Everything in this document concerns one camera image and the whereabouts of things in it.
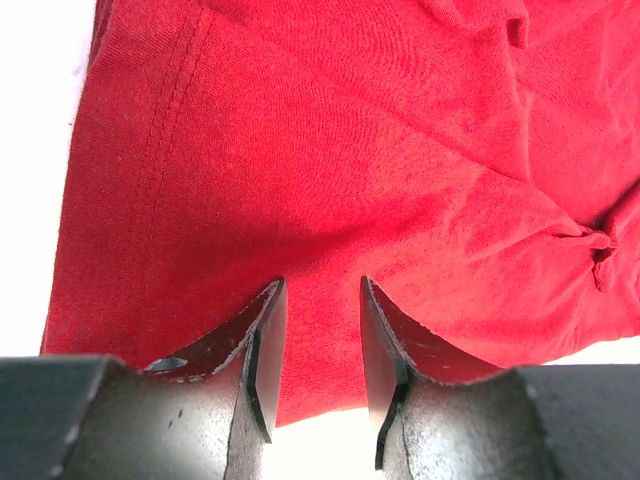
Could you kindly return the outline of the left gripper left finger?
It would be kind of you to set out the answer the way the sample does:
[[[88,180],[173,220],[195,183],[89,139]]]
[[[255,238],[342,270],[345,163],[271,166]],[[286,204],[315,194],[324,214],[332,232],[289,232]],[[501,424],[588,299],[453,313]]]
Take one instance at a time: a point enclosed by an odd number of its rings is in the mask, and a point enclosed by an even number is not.
[[[5,479],[257,479],[276,423],[287,287],[137,369],[109,355],[1,362]]]

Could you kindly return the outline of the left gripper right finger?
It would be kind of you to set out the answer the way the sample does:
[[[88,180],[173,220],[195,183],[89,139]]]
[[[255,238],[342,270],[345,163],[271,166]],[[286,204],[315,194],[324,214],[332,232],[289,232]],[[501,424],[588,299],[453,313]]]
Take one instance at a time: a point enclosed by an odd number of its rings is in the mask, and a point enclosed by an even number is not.
[[[375,467],[387,479],[635,479],[633,364],[487,363],[405,314],[370,278],[360,324]]]

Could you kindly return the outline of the red t shirt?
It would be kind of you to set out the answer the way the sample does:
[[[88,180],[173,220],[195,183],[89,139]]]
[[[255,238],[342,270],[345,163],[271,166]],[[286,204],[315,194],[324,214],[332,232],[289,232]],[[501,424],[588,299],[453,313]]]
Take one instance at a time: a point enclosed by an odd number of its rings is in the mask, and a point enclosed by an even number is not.
[[[363,405],[359,283],[500,365],[639,332],[635,1],[100,1],[45,354],[288,286],[278,421]]]

